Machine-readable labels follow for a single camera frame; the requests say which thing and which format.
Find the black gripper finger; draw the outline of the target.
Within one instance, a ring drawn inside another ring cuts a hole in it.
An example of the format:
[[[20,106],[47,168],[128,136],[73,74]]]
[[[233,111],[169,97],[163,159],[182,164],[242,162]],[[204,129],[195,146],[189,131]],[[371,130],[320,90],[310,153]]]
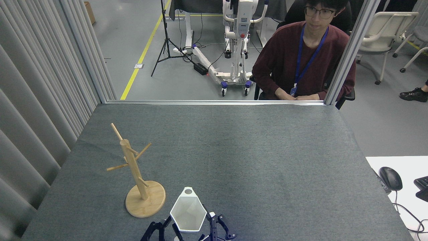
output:
[[[147,230],[145,231],[143,237],[141,238],[141,241],[149,241],[152,234],[155,232],[155,230],[158,230],[158,240],[159,241],[165,241],[165,229],[166,227],[171,223],[172,218],[168,217],[164,223],[162,222],[151,222]],[[173,221],[172,228],[177,236],[178,241],[183,241],[183,237],[180,234],[180,231],[178,229],[178,225]]]
[[[214,212],[209,212],[206,214],[206,219],[209,221],[210,233],[209,235],[202,234],[200,236],[201,241],[232,241],[237,238],[236,230],[229,225],[229,220],[225,215],[216,215]],[[218,234],[218,224],[225,231],[224,238]]]

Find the person's right hand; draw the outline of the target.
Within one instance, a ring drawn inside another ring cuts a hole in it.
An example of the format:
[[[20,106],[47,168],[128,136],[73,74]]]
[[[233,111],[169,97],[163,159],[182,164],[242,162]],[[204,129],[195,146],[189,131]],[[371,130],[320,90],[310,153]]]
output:
[[[293,97],[292,95],[288,94],[286,91],[284,91],[281,88],[277,88],[274,92],[275,96],[279,99],[279,100],[296,100],[295,97]]]

